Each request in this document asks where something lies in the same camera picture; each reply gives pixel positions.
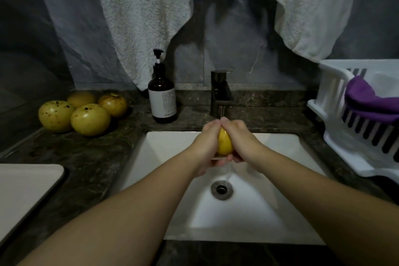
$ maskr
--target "fruit held in hands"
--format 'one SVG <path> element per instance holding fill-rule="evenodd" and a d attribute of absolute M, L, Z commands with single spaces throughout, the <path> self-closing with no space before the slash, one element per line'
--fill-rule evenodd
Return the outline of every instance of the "fruit held in hands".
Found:
<path fill-rule="evenodd" d="M 75 107 L 66 101 L 55 100 L 39 108 L 40 123 L 54 133 L 65 133 L 72 129 L 71 115 Z"/>
<path fill-rule="evenodd" d="M 93 137 L 97 136 L 108 128 L 111 116 L 101 106 L 95 103 L 79 107 L 72 113 L 72 127 L 78 133 Z"/>
<path fill-rule="evenodd" d="M 220 128 L 217 140 L 219 141 L 219 147 L 217 148 L 218 154 L 226 156 L 234 151 L 230 137 L 223 127 Z"/>
<path fill-rule="evenodd" d="M 110 93 L 105 94 L 99 100 L 99 105 L 102 106 L 112 117 L 120 118 L 127 111 L 127 101 L 120 94 Z"/>
<path fill-rule="evenodd" d="M 78 108 L 89 103 L 96 103 L 96 97 L 91 92 L 77 91 L 71 94 L 67 101 Z"/>

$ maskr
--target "white sink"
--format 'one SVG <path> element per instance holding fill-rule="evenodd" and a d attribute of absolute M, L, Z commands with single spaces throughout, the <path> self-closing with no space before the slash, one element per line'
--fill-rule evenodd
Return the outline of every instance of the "white sink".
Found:
<path fill-rule="evenodd" d="M 192 143 L 198 132 L 148 132 L 137 145 L 111 195 L 136 183 Z M 268 147 L 328 177 L 332 175 L 298 136 L 256 133 Z M 228 180 L 231 198 L 221 201 L 211 185 Z M 165 234 L 167 240 L 324 244 L 297 209 L 247 163 L 210 168 L 192 181 Z"/>

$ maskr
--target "white cutting board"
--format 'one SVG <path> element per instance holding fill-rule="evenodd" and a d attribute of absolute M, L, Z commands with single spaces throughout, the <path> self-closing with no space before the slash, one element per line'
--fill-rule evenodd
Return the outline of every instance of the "white cutting board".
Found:
<path fill-rule="evenodd" d="M 58 164 L 0 164 L 0 245 L 63 173 Z"/>

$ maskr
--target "white dish rack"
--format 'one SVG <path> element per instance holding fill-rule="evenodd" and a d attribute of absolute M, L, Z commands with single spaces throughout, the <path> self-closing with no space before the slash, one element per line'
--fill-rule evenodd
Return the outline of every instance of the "white dish rack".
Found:
<path fill-rule="evenodd" d="M 317 98 L 308 106 L 326 126 L 325 142 L 360 176 L 385 176 L 399 184 L 399 129 L 362 118 L 345 106 L 354 76 L 379 97 L 399 97 L 399 60 L 324 60 Z"/>

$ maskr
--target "brown bottle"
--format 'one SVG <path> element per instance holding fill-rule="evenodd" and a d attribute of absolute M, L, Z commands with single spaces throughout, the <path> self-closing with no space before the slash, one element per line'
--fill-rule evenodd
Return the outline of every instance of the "brown bottle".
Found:
<path fill-rule="evenodd" d="M 160 61 L 164 51 L 154 49 L 155 77 L 148 83 L 152 117 L 157 123 L 170 123 L 177 119 L 176 93 L 172 81 L 165 77 L 165 65 Z"/>

